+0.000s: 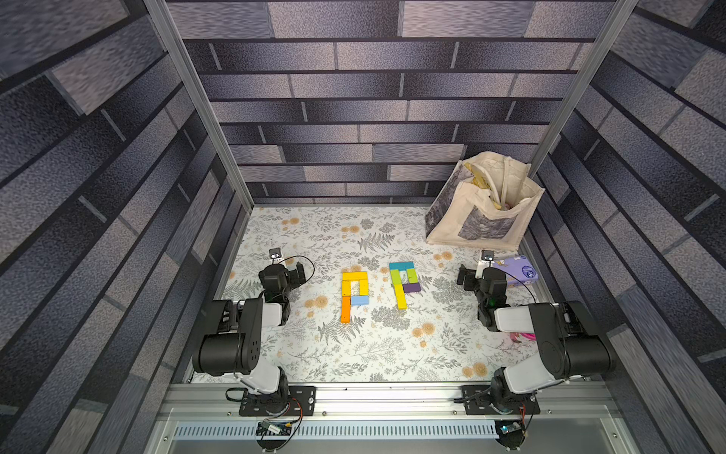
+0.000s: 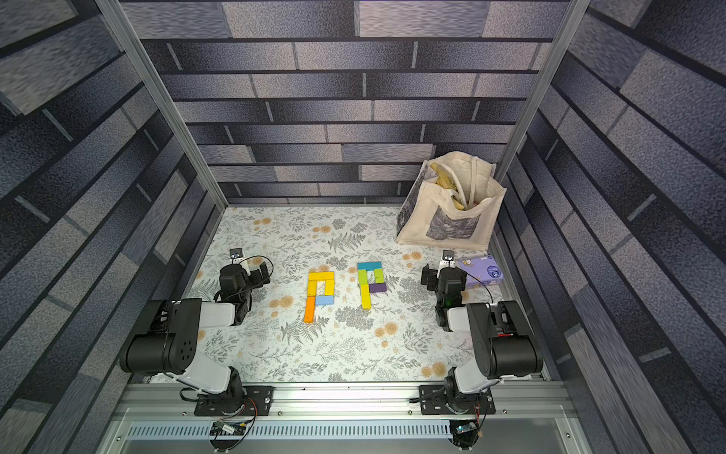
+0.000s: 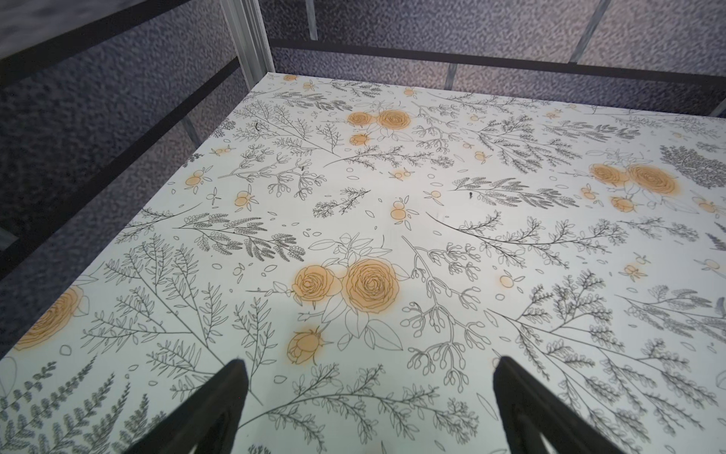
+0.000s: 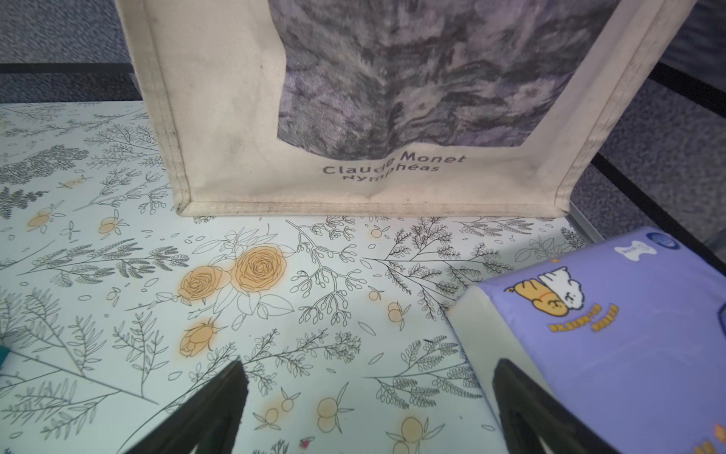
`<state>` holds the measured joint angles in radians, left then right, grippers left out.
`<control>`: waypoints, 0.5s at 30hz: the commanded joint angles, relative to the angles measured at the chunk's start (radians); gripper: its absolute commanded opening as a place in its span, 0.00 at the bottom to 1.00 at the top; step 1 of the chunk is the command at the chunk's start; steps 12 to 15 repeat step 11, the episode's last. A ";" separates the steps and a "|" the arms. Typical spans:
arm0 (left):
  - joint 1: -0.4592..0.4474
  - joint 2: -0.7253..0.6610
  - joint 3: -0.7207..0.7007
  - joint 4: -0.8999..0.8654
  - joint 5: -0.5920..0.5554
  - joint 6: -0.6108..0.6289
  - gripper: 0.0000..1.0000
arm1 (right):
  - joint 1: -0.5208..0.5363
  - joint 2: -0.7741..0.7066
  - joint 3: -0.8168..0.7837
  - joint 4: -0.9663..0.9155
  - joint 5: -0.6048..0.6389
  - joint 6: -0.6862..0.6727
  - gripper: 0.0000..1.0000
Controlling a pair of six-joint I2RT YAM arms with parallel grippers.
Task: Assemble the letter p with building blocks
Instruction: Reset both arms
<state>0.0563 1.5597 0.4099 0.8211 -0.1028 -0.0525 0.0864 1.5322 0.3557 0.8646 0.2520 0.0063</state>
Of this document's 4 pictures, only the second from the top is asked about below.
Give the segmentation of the purple block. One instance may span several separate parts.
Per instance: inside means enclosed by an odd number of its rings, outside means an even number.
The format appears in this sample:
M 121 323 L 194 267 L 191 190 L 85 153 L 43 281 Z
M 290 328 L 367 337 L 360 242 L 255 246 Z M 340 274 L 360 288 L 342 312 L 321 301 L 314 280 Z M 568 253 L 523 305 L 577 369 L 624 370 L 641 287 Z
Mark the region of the purple block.
M 383 293 L 388 291 L 388 287 L 386 283 L 375 283 L 375 284 L 369 284 L 369 291 L 370 293 Z

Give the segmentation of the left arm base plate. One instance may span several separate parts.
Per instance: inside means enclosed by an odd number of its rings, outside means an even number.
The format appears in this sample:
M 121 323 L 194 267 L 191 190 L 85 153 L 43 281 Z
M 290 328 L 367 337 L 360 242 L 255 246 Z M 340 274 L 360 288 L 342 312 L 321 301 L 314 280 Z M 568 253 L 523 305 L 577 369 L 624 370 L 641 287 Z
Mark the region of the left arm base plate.
M 198 395 L 194 416 L 238 417 L 268 416 L 275 388 L 246 386 L 241 395 Z

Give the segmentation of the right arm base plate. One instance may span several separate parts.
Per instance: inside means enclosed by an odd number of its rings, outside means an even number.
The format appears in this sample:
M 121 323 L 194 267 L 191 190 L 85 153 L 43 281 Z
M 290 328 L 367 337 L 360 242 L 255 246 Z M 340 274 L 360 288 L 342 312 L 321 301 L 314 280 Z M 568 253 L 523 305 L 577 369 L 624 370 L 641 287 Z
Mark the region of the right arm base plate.
M 490 390 L 485 393 L 449 397 L 442 385 L 421 385 L 418 393 L 417 397 L 410 399 L 410 403 L 418 405 L 423 415 L 474 416 L 496 413 Z

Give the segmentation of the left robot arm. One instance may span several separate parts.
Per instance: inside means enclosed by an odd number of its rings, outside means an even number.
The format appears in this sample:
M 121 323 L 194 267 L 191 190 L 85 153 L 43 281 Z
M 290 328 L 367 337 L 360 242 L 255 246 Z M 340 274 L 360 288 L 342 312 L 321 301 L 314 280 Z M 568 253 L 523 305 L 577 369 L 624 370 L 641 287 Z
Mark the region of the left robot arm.
M 237 327 L 251 311 L 253 291 L 270 283 L 274 265 L 268 257 L 249 271 L 247 257 L 234 255 L 219 272 L 214 300 L 150 300 L 120 351 L 123 371 L 141 376 L 170 376 L 202 395 L 242 400 L 246 391 L 238 371 L 198 349 L 204 328 Z

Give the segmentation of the light blue block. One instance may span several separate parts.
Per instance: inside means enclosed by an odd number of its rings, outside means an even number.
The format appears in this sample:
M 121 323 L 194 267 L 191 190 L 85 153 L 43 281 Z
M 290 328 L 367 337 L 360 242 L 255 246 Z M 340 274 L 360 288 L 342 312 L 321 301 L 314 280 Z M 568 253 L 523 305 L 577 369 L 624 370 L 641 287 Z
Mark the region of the light blue block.
M 315 298 L 315 303 L 317 306 L 330 306 L 334 304 L 334 302 L 334 295 L 319 295 Z

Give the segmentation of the orange block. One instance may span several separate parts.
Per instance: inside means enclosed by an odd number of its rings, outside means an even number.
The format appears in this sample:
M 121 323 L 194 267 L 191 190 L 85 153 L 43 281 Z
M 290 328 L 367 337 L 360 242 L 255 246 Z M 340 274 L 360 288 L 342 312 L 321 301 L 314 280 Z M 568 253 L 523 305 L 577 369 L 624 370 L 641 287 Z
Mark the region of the orange block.
M 316 307 L 316 296 L 308 296 L 306 299 L 306 309 L 304 310 L 304 322 L 314 323 L 315 322 L 315 307 Z

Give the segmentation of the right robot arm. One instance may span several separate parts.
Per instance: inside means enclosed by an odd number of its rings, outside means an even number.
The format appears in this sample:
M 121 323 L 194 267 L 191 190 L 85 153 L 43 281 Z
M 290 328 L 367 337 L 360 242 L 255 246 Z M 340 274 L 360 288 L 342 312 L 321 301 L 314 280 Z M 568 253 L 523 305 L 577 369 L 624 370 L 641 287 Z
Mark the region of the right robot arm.
M 451 368 L 442 388 L 410 399 L 411 404 L 442 395 L 451 412 L 462 414 L 459 404 L 466 397 L 482 395 L 503 376 L 523 378 L 542 371 L 542 354 L 518 302 L 465 304 L 462 293 L 470 276 L 451 262 L 442 262 L 437 270 L 422 268 L 421 284 L 437 298 L 437 325 L 446 332 L 470 334 L 474 357 Z

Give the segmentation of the small yellow block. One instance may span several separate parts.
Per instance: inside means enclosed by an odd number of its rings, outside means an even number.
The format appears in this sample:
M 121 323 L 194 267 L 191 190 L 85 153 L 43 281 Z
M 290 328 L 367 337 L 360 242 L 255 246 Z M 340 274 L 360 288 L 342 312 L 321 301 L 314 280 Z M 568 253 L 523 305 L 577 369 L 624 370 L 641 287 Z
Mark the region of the small yellow block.
M 335 280 L 329 279 L 325 281 L 325 288 L 324 288 L 324 295 L 325 296 L 334 296 L 336 293 L 335 291 Z
M 310 280 L 308 282 L 307 296 L 316 297 L 317 295 L 318 295 L 318 282 L 315 280 Z

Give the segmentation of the teal block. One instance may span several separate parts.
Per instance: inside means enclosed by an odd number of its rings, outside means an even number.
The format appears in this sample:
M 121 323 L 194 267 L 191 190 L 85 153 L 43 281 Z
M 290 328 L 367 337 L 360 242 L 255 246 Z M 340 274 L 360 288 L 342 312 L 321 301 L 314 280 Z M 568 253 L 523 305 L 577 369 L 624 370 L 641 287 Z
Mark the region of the teal block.
M 383 266 L 380 261 L 376 262 L 361 262 L 357 264 L 357 268 L 362 271 L 375 271 L 375 270 L 382 270 Z

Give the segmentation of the long yellow block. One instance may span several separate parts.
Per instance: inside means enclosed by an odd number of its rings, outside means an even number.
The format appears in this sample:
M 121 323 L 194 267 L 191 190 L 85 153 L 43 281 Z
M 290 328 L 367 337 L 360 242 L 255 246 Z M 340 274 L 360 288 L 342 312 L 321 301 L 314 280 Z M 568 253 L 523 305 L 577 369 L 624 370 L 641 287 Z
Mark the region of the long yellow block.
M 329 281 L 334 280 L 335 274 L 334 272 L 310 272 L 309 274 L 309 280 L 310 281 Z
M 359 289 L 361 295 L 361 308 L 364 310 L 370 310 L 372 308 L 372 302 L 369 285 L 361 284 Z

